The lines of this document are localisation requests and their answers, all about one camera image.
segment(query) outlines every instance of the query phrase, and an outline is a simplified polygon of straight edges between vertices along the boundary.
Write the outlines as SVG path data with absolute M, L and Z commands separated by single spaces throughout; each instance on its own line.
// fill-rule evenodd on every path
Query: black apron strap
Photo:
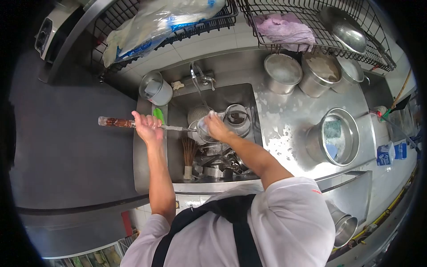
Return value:
M 240 267 L 262 267 L 247 219 L 248 210 L 251 208 L 254 197 L 255 194 L 228 197 L 222 200 L 209 201 L 198 208 L 187 208 L 178 213 L 172 222 L 169 233 L 162 238 L 157 246 L 151 266 L 163 267 L 170 242 L 175 234 L 206 212 L 211 211 L 233 224 Z

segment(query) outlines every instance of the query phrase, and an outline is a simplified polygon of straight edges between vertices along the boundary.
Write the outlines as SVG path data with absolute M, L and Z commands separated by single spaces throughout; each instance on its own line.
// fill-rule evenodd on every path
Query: man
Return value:
M 147 145 L 152 215 L 127 250 L 122 267 L 326 264 L 335 227 L 315 181 L 293 177 L 270 153 L 238 137 L 211 111 L 205 117 L 209 135 L 236 151 L 261 178 L 264 191 L 255 195 L 237 187 L 175 218 L 175 192 L 163 151 L 163 130 L 158 128 L 161 121 L 132 114 Z

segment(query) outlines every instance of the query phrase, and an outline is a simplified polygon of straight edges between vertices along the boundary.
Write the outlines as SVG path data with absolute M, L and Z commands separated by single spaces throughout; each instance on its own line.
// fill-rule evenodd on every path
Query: purple towel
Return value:
M 282 46 L 290 51 L 309 52 L 316 43 L 312 30 L 302 23 L 294 13 L 258 15 L 254 17 L 260 34 L 272 42 L 305 43 L 307 45 L 287 44 Z

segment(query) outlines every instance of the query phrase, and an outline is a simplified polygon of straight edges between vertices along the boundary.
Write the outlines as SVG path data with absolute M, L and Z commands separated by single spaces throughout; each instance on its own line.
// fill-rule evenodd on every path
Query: right hand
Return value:
M 225 126 L 218 114 L 214 111 L 209 111 L 209 114 L 205 116 L 204 120 L 208 126 L 209 136 L 220 142 L 227 143 L 227 139 L 234 134 Z
M 159 128 L 162 121 L 156 116 L 144 116 L 136 111 L 132 111 L 132 115 L 135 117 L 136 131 L 147 147 L 158 148 L 163 146 L 163 129 Z

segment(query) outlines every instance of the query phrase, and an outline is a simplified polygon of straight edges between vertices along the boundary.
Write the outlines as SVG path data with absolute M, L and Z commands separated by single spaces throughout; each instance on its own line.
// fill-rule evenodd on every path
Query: metal strainer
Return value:
M 210 110 L 213 110 L 212 108 L 208 107 L 209 109 L 206 109 L 204 105 L 195 106 L 194 108 L 190 109 L 187 114 L 187 122 L 188 125 L 190 125 L 192 122 L 196 120 L 200 120 L 204 116 L 206 116 Z
M 325 29 L 348 49 L 353 52 L 365 53 L 365 32 L 347 12 L 334 6 L 327 6 L 316 16 Z

